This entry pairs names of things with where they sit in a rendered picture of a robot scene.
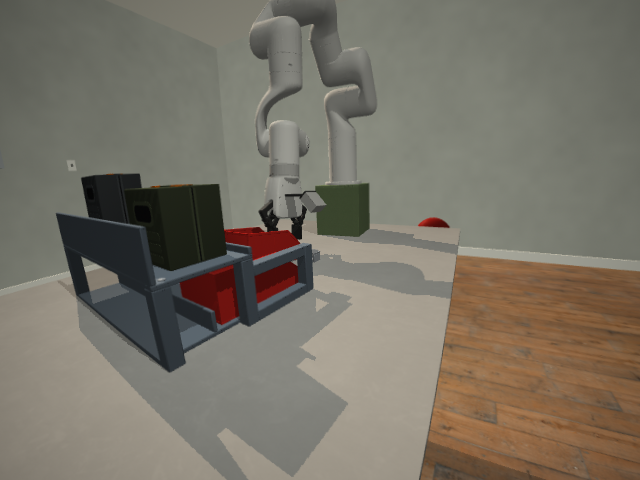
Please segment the grey metal shelf rack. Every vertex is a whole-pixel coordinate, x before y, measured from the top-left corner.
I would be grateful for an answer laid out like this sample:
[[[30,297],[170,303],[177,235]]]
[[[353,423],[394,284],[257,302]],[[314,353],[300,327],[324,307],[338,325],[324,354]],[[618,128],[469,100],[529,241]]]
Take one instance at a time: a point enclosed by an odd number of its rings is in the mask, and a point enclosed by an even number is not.
[[[314,289],[312,262],[320,251],[312,244],[253,260],[251,246],[226,242],[226,255],[169,271],[152,265],[146,227],[56,216],[76,295],[170,373],[186,364],[184,353],[239,323],[251,326]],[[117,274],[120,283],[90,291],[81,256]],[[295,259],[299,283],[257,305],[255,276]],[[180,283],[230,265],[239,316],[221,325],[215,311],[181,297]]]

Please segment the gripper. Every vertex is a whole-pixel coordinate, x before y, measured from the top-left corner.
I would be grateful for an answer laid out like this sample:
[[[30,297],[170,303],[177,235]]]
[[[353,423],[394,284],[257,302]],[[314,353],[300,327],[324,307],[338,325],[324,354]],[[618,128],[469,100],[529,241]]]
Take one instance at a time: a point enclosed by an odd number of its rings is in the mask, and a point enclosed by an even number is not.
[[[285,194],[302,194],[299,176],[270,176],[267,178],[265,202],[259,210],[259,214],[267,227],[267,232],[278,231],[276,226],[279,220],[291,218],[293,222],[292,235],[301,240],[302,225],[307,208],[299,197],[285,197]]]

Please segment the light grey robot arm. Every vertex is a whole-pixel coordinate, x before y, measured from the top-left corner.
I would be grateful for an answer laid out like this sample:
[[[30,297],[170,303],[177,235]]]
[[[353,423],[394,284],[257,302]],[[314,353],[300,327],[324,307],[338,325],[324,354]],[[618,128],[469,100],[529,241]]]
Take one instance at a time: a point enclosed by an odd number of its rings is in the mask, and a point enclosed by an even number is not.
[[[257,148],[269,158],[270,176],[299,176],[299,157],[307,154],[309,137],[291,121],[275,121],[268,130],[267,116],[279,100],[302,89],[300,27],[310,24],[309,40],[322,83],[326,87],[357,85],[330,91],[324,98],[330,176],[325,185],[361,184],[356,131],[348,119],[372,115],[377,97],[367,51],[360,47],[342,51],[335,0],[270,0],[254,22],[250,48],[257,58],[268,59],[270,80],[256,112]]]

